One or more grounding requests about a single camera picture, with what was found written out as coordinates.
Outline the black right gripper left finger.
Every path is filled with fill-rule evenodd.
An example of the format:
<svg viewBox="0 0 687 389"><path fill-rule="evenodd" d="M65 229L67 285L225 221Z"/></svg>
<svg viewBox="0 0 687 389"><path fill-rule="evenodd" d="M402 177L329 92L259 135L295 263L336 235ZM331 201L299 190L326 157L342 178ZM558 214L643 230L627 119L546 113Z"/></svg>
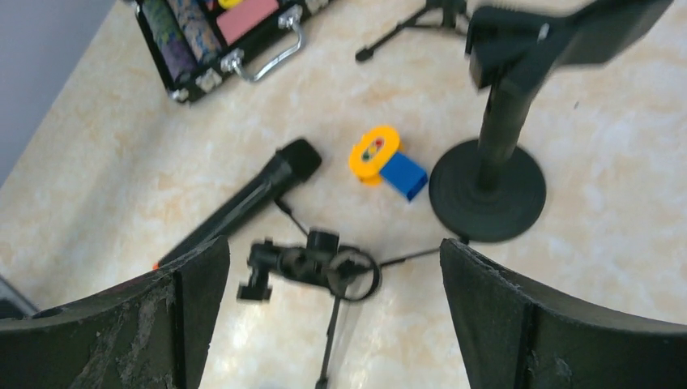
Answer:
<svg viewBox="0 0 687 389"><path fill-rule="evenodd" d="M229 266L220 237L89 297L2 320L2 387L199 387Z"/></svg>

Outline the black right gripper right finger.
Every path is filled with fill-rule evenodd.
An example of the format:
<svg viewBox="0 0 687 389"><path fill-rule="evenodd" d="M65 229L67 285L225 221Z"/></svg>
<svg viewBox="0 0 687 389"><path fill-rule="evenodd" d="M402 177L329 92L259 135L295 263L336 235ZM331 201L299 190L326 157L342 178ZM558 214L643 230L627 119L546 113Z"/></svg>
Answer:
<svg viewBox="0 0 687 389"><path fill-rule="evenodd" d="M473 388L683 388L686 327L572 297L455 239L440 246Z"/></svg>

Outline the black tripod mic stand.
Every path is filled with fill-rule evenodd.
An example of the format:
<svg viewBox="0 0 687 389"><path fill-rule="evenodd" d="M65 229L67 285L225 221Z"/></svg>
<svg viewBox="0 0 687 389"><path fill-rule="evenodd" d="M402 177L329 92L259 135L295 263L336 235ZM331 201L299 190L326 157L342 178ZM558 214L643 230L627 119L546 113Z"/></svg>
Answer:
<svg viewBox="0 0 687 389"><path fill-rule="evenodd" d="M334 302L326 330L320 375L315 383L317 389L327 388L341 304L361 303L370 299L382 286L383 268L436 254L439 249L422 250L379 263L362 249L341 244L337 233L323 229L306 230L282 199L277 199L275 204L305 235L306 243L304 246L277 246L270 238L254 243L247 259L250 278L239 284L237 300L269 301L272 293L269 285L271 275L329 292Z"/></svg>

